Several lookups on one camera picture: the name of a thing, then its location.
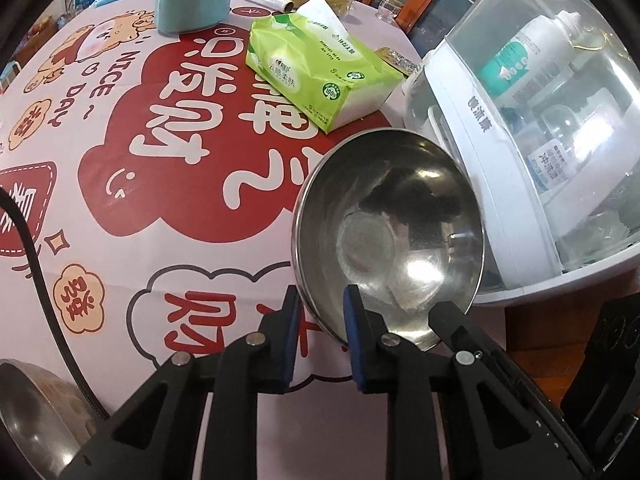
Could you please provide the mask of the large steel bowl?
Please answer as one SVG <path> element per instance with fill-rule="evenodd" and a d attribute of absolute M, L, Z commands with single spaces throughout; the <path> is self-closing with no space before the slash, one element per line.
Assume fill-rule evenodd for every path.
<path fill-rule="evenodd" d="M 1 362 L 1 442 L 30 478 L 58 478 L 98 426 L 77 386 L 35 364 Z"/>

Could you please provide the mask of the pink steel bowl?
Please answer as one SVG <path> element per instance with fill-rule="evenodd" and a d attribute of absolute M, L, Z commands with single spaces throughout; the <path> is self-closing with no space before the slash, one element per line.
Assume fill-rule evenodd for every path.
<path fill-rule="evenodd" d="M 307 311 L 346 344 L 343 292 L 358 287 L 388 330 L 427 351 L 439 343 L 428 312 L 469 311 L 486 243 L 471 182 L 420 134 L 364 130 L 334 146 L 303 184 L 292 224 L 292 266 Z"/>

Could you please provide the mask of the printed pink tablecloth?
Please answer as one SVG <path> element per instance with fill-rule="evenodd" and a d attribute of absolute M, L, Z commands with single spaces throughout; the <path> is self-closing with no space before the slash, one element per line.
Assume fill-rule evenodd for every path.
<path fill-rule="evenodd" d="M 232 0 L 228 26 L 165 37 L 155 0 L 89 9 L 1 95 L 1 186 L 25 215 L 53 319 L 116 411 L 178 351 L 224 350 L 294 283 L 292 208 L 319 157 L 361 130 L 402 126 L 396 90 L 329 136 L 245 65 L 270 14 Z M 75 388 L 1 211 L 1 395 L 39 366 Z M 258 399 L 258 479 L 384 479 L 386 400 L 363 396 L 309 313 L 294 391 Z"/>

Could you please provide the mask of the white cosmetics storage box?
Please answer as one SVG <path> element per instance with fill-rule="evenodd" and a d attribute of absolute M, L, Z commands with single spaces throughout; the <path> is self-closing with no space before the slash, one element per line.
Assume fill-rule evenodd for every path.
<path fill-rule="evenodd" d="M 404 93 L 480 203 L 480 304 L 638 266 L 639 69 L 590 0 L 475 0 Z"/>

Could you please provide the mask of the green tissue pack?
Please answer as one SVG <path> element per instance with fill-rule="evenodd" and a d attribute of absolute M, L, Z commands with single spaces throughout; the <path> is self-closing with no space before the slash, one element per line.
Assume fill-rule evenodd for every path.
<path fill-rule="evenodd" d="M 326 0 L 255 20 L 246 64 L 325 133 L 376 112 L 404 80 Z"/>

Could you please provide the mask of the glass jar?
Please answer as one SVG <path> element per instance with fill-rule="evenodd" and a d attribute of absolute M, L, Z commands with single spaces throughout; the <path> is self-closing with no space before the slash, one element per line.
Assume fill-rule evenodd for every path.
<path fill-rule="evenodd" d="M 403 7 L 404 4 L 399 0 L 380 0 L 376 17 L 385 23 L 393 23 Z"/>

